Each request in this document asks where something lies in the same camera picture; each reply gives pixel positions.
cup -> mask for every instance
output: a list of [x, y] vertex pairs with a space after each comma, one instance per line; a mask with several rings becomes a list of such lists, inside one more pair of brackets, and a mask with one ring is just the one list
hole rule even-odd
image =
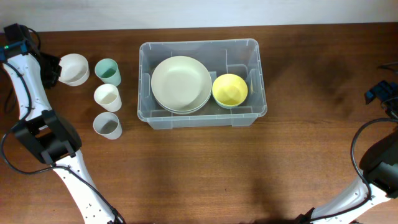
[[93, 123], [94, 131], [107, 139], [114, 140], [122, 135], [119, 118], [110, 112], [99, 114]]
[[80, 54], [63, 56], [60, 66], [62, 70], [58, 80], [70, 86], [83, 84], [90, 75], [87, 59]]
[[102, 59], [95, 65], [95, 75], [104, 83], [118, 86], [122, 82], [118, 64], [110, 59]]
[[116, 86], [100, 85], [94, 92], [94, 100], [109, 112], [115, 112], [122, 107], [122, 100]]

yellow bowl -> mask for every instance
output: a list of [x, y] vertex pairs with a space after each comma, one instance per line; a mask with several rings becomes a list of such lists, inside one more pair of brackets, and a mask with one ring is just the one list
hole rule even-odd
[[248, 86], [241, 77], [224, 74], [214, 81], [211, 92], [221, 107], [231, 109], [239, 106], [246, 99]]

wooden table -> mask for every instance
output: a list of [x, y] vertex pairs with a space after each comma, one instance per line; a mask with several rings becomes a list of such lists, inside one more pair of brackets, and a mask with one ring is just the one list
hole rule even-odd
[[[356, 177], [349, 146], [366, 121], [386, 117], [364, 93], [379, 81], [376, 70], [398, 59], [398, 24], [108, 30], [40, 34], [42, 51], [84, 55], [91, 75], [81, 86], [46, 90], [53, 109], [80, 133], [87, 168], [100, 192], [128, 223], [239, 223], [295, 218], [340, 193]], [[209, 127], [155, 131], [137, 117], [139, 47], [144, 42], [252, 37], [259, 42], [267, 114], [247, 128]], [[93, 131], [104, 111], [93, 100], [102, 84], [94, 66], [117, 61], [123, 135], [107, 140]], [[1, 105], [10, 83], [2, 77]], [[3, 134], [17, 109], [1, 114]], [[393, 124], [366, 130], [356, 156], [388, 135]], [[14, 138], [10, 160], [24, 170], [44, 167]], [[68, 190], [53, 172], [24, 176], [0, 165], [1, 223], [83, 223]], [[396, 223], [398, 200], [359, 218]]]

clear plastic bin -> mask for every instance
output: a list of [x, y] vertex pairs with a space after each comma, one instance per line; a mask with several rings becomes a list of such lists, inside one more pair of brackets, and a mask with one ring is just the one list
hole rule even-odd
[[[259, 45], [254, 39], [193, 42], [148, 42], [139, 49], [138, 117], [154, 129], [198, 126], [250, 126], [267, 112]], [[173, 56], [188, 56], [204, 64], [211, 79], [232, 73], [248, 84], [248, 97], [236, 108], [220, 107], [213, 96], [200, 110], [186, 115], [171, 113], [157, 102], [150, 88], [156, 66]]]

stacked plates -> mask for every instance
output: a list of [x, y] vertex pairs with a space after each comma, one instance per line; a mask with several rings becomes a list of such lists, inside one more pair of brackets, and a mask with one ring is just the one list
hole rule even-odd
[[160, 63], [150, 84], [157, 102], [176, 114], [199, 110], [211, 95], [209, 71], [199, 61], [185, 56], [170, 57]]

